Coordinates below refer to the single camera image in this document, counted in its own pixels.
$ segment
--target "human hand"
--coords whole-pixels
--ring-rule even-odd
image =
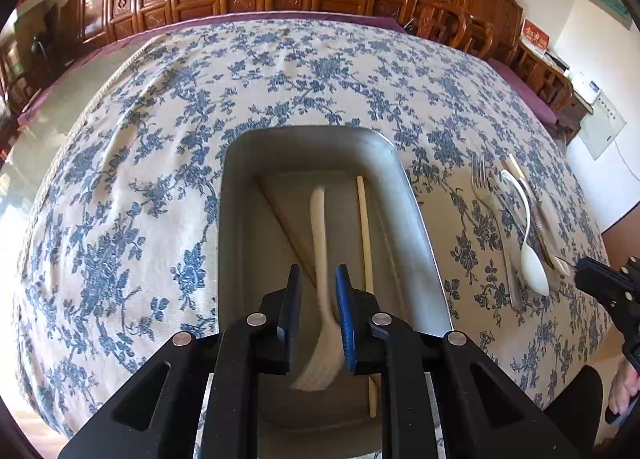
[[[623,358],[618,372],[611,382],[609,408],[614,414],[623,414],[629,408],[630,399],[640,391],[640,377],[633,365]]]

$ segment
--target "silver rivet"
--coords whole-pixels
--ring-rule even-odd
[[[193,337],[187,333],[187,331],[181,331],[179,333],[174,334],[174,337],[171,338],[171,341],[174,343],[176,347],[183,347],[189,343]]]
[[[386,313],[376,313],[371,317],[371,320],[375,325],[389,325],[391,323],[391,317]]]
[[[267,317],[262,313],[252,313],[246,318],[246,322],[249,325],[262,325],[267,322]]]
[[[451,345],[464,345],[466,344],[466,336],[460,331],[452,331],[447,335],[447,340]]]

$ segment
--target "metal tray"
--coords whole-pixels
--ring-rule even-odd
[[[268,183],[311,258],[308,201],[314,187],[324,185],[330,280],[332,269],[344,263],[353,286],[364,289],[356,176],[366,181],[374,292],[381,309],[423,333],[443,336],[452,329],[422,216],[393,144],[370,129],[295,126],[246,132],[226,152],[218,228],[221,332],[257,310],[265,293],[282,288],[297,261],[257,179]],[[302,287],[292,371],[258,379],[258,456],[344,458],[378,450],[381,421],[369,418],[366,377],[343,370],[325,391],[290,388],[320,330],[316,291],[304,273]]]

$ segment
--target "blue floral pattern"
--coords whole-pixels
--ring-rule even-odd
[[[71,436],[180,329],[217,331],[218,197],[225,151],[249,129],[364,126],[399,152],[434,246],[454,325],[540,406],[609,325],[561,280],[509,305],[498,230],[470,157],[496,175],[513,152],[558,212],[567,259],[606,262],[582,191],[531,111],[485,62],[408,35],[327,21],[258,20],[158,36],[79,119],[51,168],[15,299],[20,382]]]

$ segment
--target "spoon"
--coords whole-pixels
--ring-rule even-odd
[[[508,172],[502,170],[500,175],[509,181],[520,195],[520,199],[524,204],[524,211],[527,216],[527,227],[524,230],[524,240],[522,242],[522,248],[520,249],[520,260],[522,263],[522,276],[527,285],[536,293],[543,296],[549,295],[549,282],[546,279],[545,268],[542,266],[542,262],[538,258],[538,255],[534,249],[527,243],[527,237],[529,236],[529,229],[531,227],[531,212],[529,210],[529,202],[527,196],[524,194],[524,190],[520,186],[520,183]]]

